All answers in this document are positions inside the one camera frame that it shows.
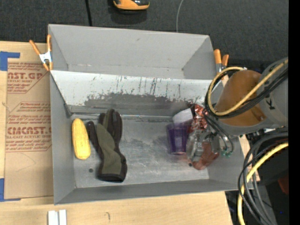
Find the wooden table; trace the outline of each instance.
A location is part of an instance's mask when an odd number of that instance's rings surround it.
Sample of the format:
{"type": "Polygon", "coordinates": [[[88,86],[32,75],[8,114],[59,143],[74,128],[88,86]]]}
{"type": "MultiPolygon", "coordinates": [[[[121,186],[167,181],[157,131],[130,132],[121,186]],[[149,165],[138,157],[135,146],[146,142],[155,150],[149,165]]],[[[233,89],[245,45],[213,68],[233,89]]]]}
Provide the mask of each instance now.
{"type": "MultiPolygon", "coordinates": [[[[0,51],[26,43],[1,42],[0,51]]],[[[4,177],[7,72],[0,71],[0,178],[4,177]]],[[[53,204],[53,197],[0,202],[0,224],[46,225],[50,210],[67,210],[68,225],[232,225],[224,192],[53,204]]]]}

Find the yellow cable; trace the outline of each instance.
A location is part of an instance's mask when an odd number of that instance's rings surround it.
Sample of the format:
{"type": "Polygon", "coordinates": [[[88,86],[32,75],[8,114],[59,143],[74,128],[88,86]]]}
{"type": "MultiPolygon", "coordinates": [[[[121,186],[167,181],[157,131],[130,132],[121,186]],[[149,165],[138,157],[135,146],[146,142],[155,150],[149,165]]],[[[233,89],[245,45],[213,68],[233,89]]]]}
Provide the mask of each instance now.
{"type": "MultiPolygon", "coordinates": [[[[256,172],[256,170],[271,156],[273,156],[278,151],[282,150],[283,148],[288,147],[289,143],[283,143],[281,145],[278,145],[277,147],[273,148],[271,151],[267,152],[249,171],[247,174],[247,182],[249,182],[252,175],[256,172]]],[[[241,193],[244,194],[244,184],[241,187],[241,193]]],[[[242,214],[242,196],[239,195],[238,198],[238,218],[241,225],[245,225],[243,214],[242,214]]]]}
{"type": "Polygon", "coordinates": [[[208,96],[207,96],[207,100],[208,100],[208,106],[210,107],[210,110],[218,116],[224,116],[227,115],[233,111],[235,111],[236,109],[238,109],[244,102],[247,101],[247,99],[249,97],[251,97],[271,76],[273,76],[280,68],[282,68],[284,65],[286,65],[288,63],[288,59],[285,60],[284,62],[280,63],[278,66],[276,66],[271,72],[269,72],[239,103],[237,103],[235,106],[233,106],[232,108],[224,111],[224,112],[217,112],[211,103],[211,91],[213,88],[213,85],[215,84],[216,80],[225,72],[230,71],[230,70],[244,70],[241,67],[228,67],[225,68],[224,70],[222,70],[222,72],[220,72],[211,82],[210,86],[209,86],[209,90],[208,90],[208,96]]]}

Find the wire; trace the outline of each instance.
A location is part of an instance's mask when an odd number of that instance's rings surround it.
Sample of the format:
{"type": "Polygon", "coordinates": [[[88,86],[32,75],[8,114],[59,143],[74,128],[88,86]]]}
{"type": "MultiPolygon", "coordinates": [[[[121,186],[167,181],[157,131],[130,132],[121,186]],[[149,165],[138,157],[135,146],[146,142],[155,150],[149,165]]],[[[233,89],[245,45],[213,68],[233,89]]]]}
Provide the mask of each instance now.
{"type": "Polygon", "coordinates": [[[181,8],[181,5],[182,5],[183,1],[184,0],[181,0],[181,2],[179,4],[179,7],[178,7],[177,15],[176,15],[176,32],[178,32],[178,16],[179,16],[179,11],[180,11],[180,8],[181,8]]]}
{"type": "MultiPolygon", "coordinates": [[[[251,109],[256,104],[258,104],[260,101],[262,101],[268,94],[270,94],[276,87],[278,87],[286,78],[288,78],[288,68],[286,68],[278,77],[276,77],[268,86],[266,86],[259,95],[257,95],[253,99],[249,99],[246,102],[244,102],[242,104],[243,106],[241,108],[238,108],[237,110],[227,114],[226,118],[235,117],[235,116],[242,114],[245,111],[251,109]]],[[[206,107],[208,107],[207,106],[207,96],[205,97],[205,103],[206,103],[206,107]]],[[[215,115],[211,111],[209,111],[209,112],[214,117],[217,117],[217,118],[223,117],[223,116],[215,115]]]]}
{"type": "Polygon", "coordinates": [[[270,221],[270,217],[265,209],[265,206],[262,202],[262,199],[260,197],[260,193],[258,191],[258,188],[257,188],[257,184],[256,184],[256,176],[255,174],[253,175],[253,185],[254,185],[254,188],[255,188],[255,191],[257,193],[257,197],[258,197],[258,200],[259,200],[259,203],[262,207],[262,210],[264,212],[264,215],[260,213],[260,209],[257,208],[254,200],[252,199],[252,196],[251,196],[251,192],[248,188],[248,184],[247,184],[247,181],[246,181],[246,176],[245,176],[245,172],[247,171],[248,169],[248,166],[251,165],[251,164],[254,164],[254,161],[256,161],[262,154],[264,154],[267,150],[269,150],[271,147],[274,147],[276,144],[278,144],[278,141],[275,141],[273,142],[271,145],[269,145],[268,147],[266,147],[265,149],[263,149],[262,151],[260,151],[258,153],[258,150],[260,148],[260,146],[265,142],[265,141],[270,141],[272,139],[279,139],[279,138],[282,138],[284,137],[285,139],[288,139],[288,132],[287,132],[287,128],[283,127],[283,128],[279,128],[275,131],[271,131],[269,133],[267,133],[265,135],[264,138],[260,139],[259,141],[257,141],[251,148],[251,150],[248,151],[247,155],[245,156],[245,160],[244,160],[244,167],[243,167],[243,170],[242,172],[240,173],[239,175],[239,179],[238,179],[238,188],[239,188],[239,191],[241,190],[241,186],[240,186],[240,180],[241,180],[241,176],[242,174],[244,174],[244,184],[245,184],[245,192],[248,196],[248,198],[250,199],[250,202],[248,202],[246,200],[246,198],[244,196],[242,196],[243,198],[243,201],[245,202],[245,204],[247,205],[247,207],[249,208],[249,211],[251,212],[252,216],[258,221],[258,223],[262,224],[261,221],[259,221],[259,218],[257,217],[257,215],[253,212],[252,210],[252,207],[254,208],[254,210],[256,211],[256,213],[261,217],[263,218],[265,221],[266,219],[268,219],[270,221]],[[250,156],[251,154],[254,154],[254,158],[248,163],[247,161],[250,159],[250,156]]]}
{"type": "Polygon", "coordinates": [[[86,11],[87,11],[87,14],[88,14],[88,19],[89,19],[89,25],[90,27],[93,26],[93,23],[92,23],[92,17],[90,15],[90,5],[89,5],[89,0],[84,0],[85,1],[85,6],[86,6],[86,11]]]}
{"type": "Polygon", "coordinates": [[[217,112],[212,103],[211,103],[211,91],[212,88],[216,82],[216,80],[223,75],[224,73],[226,73],[227,71],[230,70],[244,70],[241,67],[228,67],[225,68],[224,70],[222,70],[211,82],[209,89],[208,89],[208,94],[207,94],[207,100],[208,100],[208,106],[210,111],[218,116],[225,116],[233,111],[235,111],[236,109],[238,109],[244,102],[246,102],[271,76],[273,76],[280,68],[282,68],[284,65],[286,65],[288,63],[288,59],[285,60],[284,62],[280,63],[278,66],[276,66],[271,72],[269,72],[240,102],[238,102],[235,106],[233,106],[232,108],[223,111],[223,112],[217,112]]]}
{"type": "MultiPolygon", "coordinates": [[[[283,148],[288,147],[288,142],[283,143],[281,145],[278,145],[277,147],[273,148],[271,151],[267,152],[249,171],[249,173],[247,174],[247,182],[249,182],[250,178],[252,177],[252,175],[257,171],[257,169],[267,160],[269,159],[271,156],[273,156],[275,153],[277,153],[278,151],[282,150],[283,148]]],[[[244,194],[244,185],[242,185],[241,187],[241,193],[242,195],[244,194]]],[[[241,225],[245,225],[244,222],[244,218],[242,215],[242,196],[241,194],[239,195],[238,198],[238,218],[239,218],[239,222],[241,225]]]]}

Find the dark gray carpet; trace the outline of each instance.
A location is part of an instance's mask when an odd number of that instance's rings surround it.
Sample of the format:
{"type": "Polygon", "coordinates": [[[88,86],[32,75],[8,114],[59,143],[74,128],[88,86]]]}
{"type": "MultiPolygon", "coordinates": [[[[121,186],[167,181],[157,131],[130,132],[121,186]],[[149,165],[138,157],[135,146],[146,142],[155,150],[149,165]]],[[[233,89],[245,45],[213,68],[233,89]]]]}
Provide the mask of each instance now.
{"type": "MultiPolygon", "coordinates": [[[[181,0],[150,0],[125,15],[108,0],[89,0],[93,26],[176,31],[181,0]]],[[[88,26],[84,0],[0,0],[0,39],[45,42],[49,23],[88,26]]],[[[259,67],[288,56],[289,0],[184,0],[178,32],[210,35],[229,64],[259,67]]]]}

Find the black cable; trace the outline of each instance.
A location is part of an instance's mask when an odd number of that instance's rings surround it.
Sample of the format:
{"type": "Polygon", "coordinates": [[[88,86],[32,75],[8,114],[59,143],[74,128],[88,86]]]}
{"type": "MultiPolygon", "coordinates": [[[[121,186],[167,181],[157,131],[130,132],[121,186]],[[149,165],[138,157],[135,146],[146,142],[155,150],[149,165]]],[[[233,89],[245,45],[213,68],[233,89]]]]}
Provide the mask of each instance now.
{"type": "MultiPolygon", "coordinates": [[[[264,153],[265,153],[265,150],[261,151],[258,155],[260,156],[260,155],[262,155],[262,154],[264,154],[264,153]]],[[[247,153],[246,158],[245,158],[244,161],[248,161],[249,158],[250,158],[250,155],[251,155],[251,150],[247,153]]],[[[239,194],[240,194],[240,196],[242,197],[242,199],[243,199],[245,205],[248,207],[250,213],[251,213],[252,216],[255,218],[255,220],[256,220],[259,224],[265,225],[265,224],[260,220],[260,217],[258,217],[258,216],[260,216],[259,209],[256,207],[256,205],[250,206],[250,203],[248,202],[248,200],[246,199],[246,197],[245,197],[245,196],[242,194],[242,192],[241,192],[241,185],[240,185],[241,177],[245,174],[245,172],[248,171],[249,165],[251,165],[251,164],[253,163],[254,160],[255,160],[255,158],[253,158],[253,159],[252,159],[250,162],[248,162],[246,165],[244,164],[244,167],[243,167],[243,169],[242,169],[242,172],[240,173],[239,178],[238,178],[238,190],[239,190],[239,194]]],[[[246,182],[246,183],[244,183],[244,189],[245,189],[245,193],[244,193],[244,194],[246,194],[246,195],[248,195],[248,193],[246,192],[247,188],[248,188],[248,183],[246,182]]]]}
{"type": "Polygon", "coordinates": [[[206,114],[206,109],[204,109],[203,111],[203,117],[205,118],[206,122],[220,135],[221,139],[223,140],[224,142],[224,145],[225,145],[225,150],[227,151],[228,149],[228,146],[227,146],[227,141],[224,139],[223,136],[227,137],[230,145],[231,145],[231,153],[233,152],[233,148],[234,148],[234,145],[233,145],[233,142],[232,140],[230,139],[229,135],[225,132],[225,130],[223,130],[213,119],[211,119],[207,114],[206,114]]]}
{"type": "Polygon", "coordinates": [[[85,1],[85,6],[86,6],[86,11],[88,14],[88,19],[89,19],[89,25],[92,27],[93,23],[92,23],[92,17],[90,15],[90,5],[89,5],[89,0],[84,0],[85,1]]]}
{"type": "MultiPolygon", "coordinates": [[[[278,135],[277,137],[270,138],[269,140],[274,139],[274,138],[282,138],[282,137],[284,137],[286,140],[288,140],[288,133],[285,133],[285,134],[282,134],[282,133],[281,133],[281,134],[280,134],[280,130],[281,130],[281,129],[278,129],[278,130],[277,130],[277,135],[278,135]]],[[[278,145],[278,143],[279,143],[279,141],[275,141],[275,142],[273,143],[273,145],[276,146],[276,145],[278,145]]],[[[257,148],[255,151],[253,151],[253,156],[254,156],[256,159],[259,158],[258,155],[257,155],[258,150],[259,150],[259,148],[257,148]]],[[[253,174],[253,176],[252,176],[252,183],[253,183],[253,187],[254,187],[254,190],[255,190],[256,195],[257,195],[258,202],[259,202],[259,204],[261,205],[263,212],[266,214],[266,216],[268,216],[268,212],[266,211],[266,208],[265,208],[265,206],[264,206],[264,204],[263,204],[263,200],[262,200],[262,198],[261,198],[261,196],[260,196],[260,192],[259,192],[259,190],[258,190],[257,181],[256,181],[256,175],[255,175],[255,174],[253,174]]]]}
{"type": "MultiPolygon", "coordinates": [[[[216,84],[224,77],[227,73],[224,73],[221,77],[219,77],[212,88],[216,86],[216,84]]],[[[208,110],[209,114],[217,117],[217,118],[231,118],[235,117],[239,114],[244,113],[245,111],[249,110],[250,108],[254,107],[258,104],[261,100],[263,100],[268,94],[270,94],[279,84],[281,84],[286,78],[288,78],[288,68],[286,68],[281,74],[274,79],[268,86],[265,87],[264,91],[257,95],[255,98],[246,101],[244,106],[241,108],[227,114],[227,115],[216,115],[214,114],[208,106],[208,93],[205,96],[204,106],[208,110]]]]}
{"type": "MultiPolygon", "coordinates": [[[[255,204],[254,200],[252,199],[252,196],[251,196],[251,193],[250,193],[250,190],[249,190],[249,187],[248,187],[248,183],[247,183],[247,173],[245,173],[247,170],[248,170],[248,166],[249,165],[254,165],[255,164],[255,161],[262,155],[264,154],[268,149],[270,149],[271,147],[274,147],[274,143],[269,145],[268,147],[266,147],[265,149],[263,149],[262,151],[260,151],[259,153],[258,150],[261,146],[261,144],[265,141],[269,141],[270,139],[274,139],[274,138],[279,138],[279,137],[288,137],[288,133],[281,133],[281,129],[279,129],[277,132],[272,132],[270,133],[269,135],[266,135],[264,138],[262,138],[261,140],[257,141],[253,147],[250,149],[250,151],[247,153],[246,157],[245,157],[245,160],[244,160],[244,168],[242,170],[242,172],[240,173],[239,175],[239,179],[238,179],[238,189],[239,189],[239,193],[240,195],[242,196],[243,198],[243,201],[244,203],[247,205],[249,209],[249,211],[251,212],[252,216],[255,218],[255,219],[259,219],[259,218],[262,218],[265,222],[266,221],[266,218],[261,214],[261,212],[259,211],[257,205],[255,204]],[[247,163],[247,161],[249,160],[251,154],[253,155],[254,154],[254,158],[247,163]],[[243,196],[243,194],[241,193],[241,186],[240,186],[240,180],[241,180],[241,177],[243,176],[244,178],[244,189],[245,189],[245,194],[247,194],[248,198],[250,199],[250,202],[248,202],[245,198],[245,196],[243,196]]],[[[264,208],[264,212],[266,212],[266,216],[267,216],[267,219],[270,221],[270,218],[269,216],[267,215],[267,211],[265,210],[265,207],[263,205],[263,202],[260,198],[260,194],[258,193],[258,199],[260,199],[260,204],[262,206],[262,208],[264,208]]]]}

